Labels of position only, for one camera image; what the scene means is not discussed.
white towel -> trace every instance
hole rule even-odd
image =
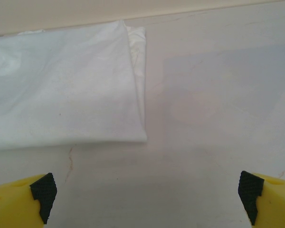
[[[0,150],[146,141],[144,69],[123,21],[0,37]]]

white wall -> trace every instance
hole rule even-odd
[[[0,0],[0,35],[276,0]]]

black rubber pad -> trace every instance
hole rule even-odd
[[[52,173],[40,178],[30,185],[34,200],[39,200],[39,214],[44,224],[48,222],[48,217],[53,207],[53,202],[57,194],[57,188]]]
[[[257,198],[262,195],[264,179],[249,172],[242,171],[238,185],[238,194],[242,200],[244,208],[254,226],[257,219]]]

folded white fabric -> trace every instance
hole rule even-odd
[[[0,150],[146,141],[145,36],[123,21],[0,38]]]

white table surface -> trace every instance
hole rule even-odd
[[[212,128],[207,99],[194,109],[199,114],[193,122],[186,113],[194,115],[187,107],[196,103],[179,101],[185,104],[176,106],[173,115],[185,121],[172,125],[165,77],[174,58],[285,44],[285,2],[133,19],[126,24],[147,31],[148,143],[0,152],[0,184],[52,172],[58,194],[47,228],[250,227],[237,194],[240,172],[285,178],[285,134],[278,134],[285,130],[285,100],[278,107],[278,120],[259,119],[264,124],[257,133],[263,141],[256,143],[243,137],[245,125],[231,124],[228,133]],[[232,117],[232,112],[222,112],[222,118]]]

